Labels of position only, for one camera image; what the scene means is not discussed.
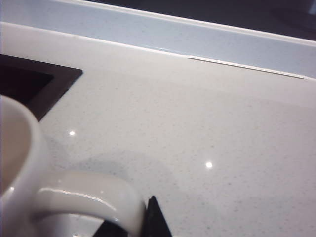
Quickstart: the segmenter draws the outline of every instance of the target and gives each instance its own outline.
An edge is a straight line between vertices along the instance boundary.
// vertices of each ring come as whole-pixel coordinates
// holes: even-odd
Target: white mug
[[[50,155],[36,118],[5,96],[0,108],[1,236],[56,213],[101,218],[140,235],[145,204],[129,183],[81,171],[48,173]]]

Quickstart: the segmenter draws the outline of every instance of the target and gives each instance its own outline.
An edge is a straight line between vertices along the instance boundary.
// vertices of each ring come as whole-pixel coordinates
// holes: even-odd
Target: black object
[[[316,32],[316,15],[314,14],[309,14],[290,8],[272,9],[271,13],[277,19],[290,26]]]
[[[93,235],[93,237],[127,236],[128,234],[125,230],[106,221]],[[172,237],[155,196],[152,196],[148,201],[141,237]]]
[[[81,74],[80,69],[0,55],[0,94],[21,102],[41,120]]]
[[[128,233],[121,227],[104,221],[93,237],[128,237]]]
[[[172,237],[155,196],[148,201],[141,237]]]

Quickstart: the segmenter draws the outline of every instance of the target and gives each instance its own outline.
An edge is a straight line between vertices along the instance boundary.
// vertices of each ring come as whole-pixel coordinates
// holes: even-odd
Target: white quartz countertop
[[[175,237],[316,236],[315,81],[1,30],[3,54],[83,69],[40,122],[54,169],[116,175],[155,195]],[[101,223],[60,218],[72,220],[52,235],[88,236]]]

